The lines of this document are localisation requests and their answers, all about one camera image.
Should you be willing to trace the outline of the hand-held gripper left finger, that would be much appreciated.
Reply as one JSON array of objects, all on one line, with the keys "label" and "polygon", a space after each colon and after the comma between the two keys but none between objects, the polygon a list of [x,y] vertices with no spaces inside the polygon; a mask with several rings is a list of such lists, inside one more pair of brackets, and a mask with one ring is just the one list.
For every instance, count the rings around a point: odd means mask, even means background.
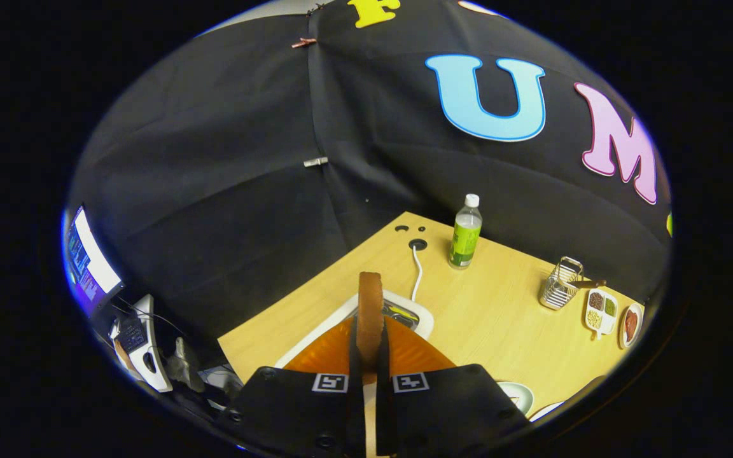
[{"label": "hand-held gripper left finger", "polygon": [[364,455],[365,397],[356,318],[341,370],[261,367],[223,412],[223,429],[253,455]]}]

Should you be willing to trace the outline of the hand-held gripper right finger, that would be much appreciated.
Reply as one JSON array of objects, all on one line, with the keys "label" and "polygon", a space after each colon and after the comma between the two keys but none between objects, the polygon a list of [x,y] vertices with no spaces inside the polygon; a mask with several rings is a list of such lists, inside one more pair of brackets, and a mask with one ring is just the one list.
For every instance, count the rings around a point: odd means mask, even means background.
[{"label": "hand-held gripper right finger", "polygon": [[491,455],[529,420],[478,363],[456,366],[386,319],[376,366],[379,455]]}]

